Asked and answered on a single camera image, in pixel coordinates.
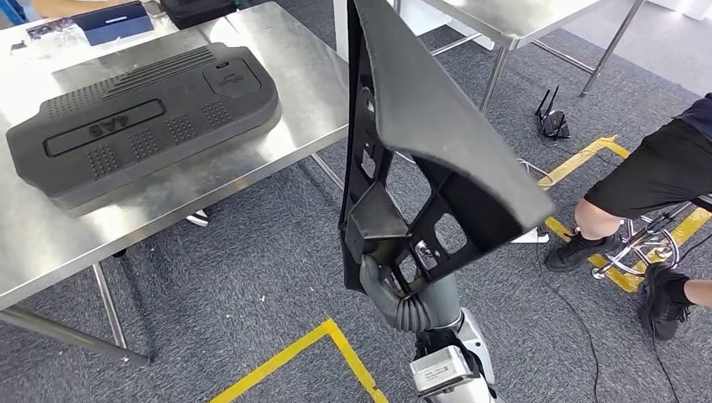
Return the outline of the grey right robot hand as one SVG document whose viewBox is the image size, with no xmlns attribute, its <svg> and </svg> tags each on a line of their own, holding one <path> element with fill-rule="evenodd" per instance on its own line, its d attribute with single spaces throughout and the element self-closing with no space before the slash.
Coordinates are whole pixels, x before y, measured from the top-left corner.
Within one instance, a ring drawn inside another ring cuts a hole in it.
<svg viewBox="0 0 712 403">
<path fill-rule="evenodd" d="M 403 332 L 425 332 L 452 326 L 460 318 L 458 287 L 454 275 L 431 283 L 408 296 L 399 296 L 370 255 L 362 257 L 359 280 L 384 319 Z"/>
</svg>

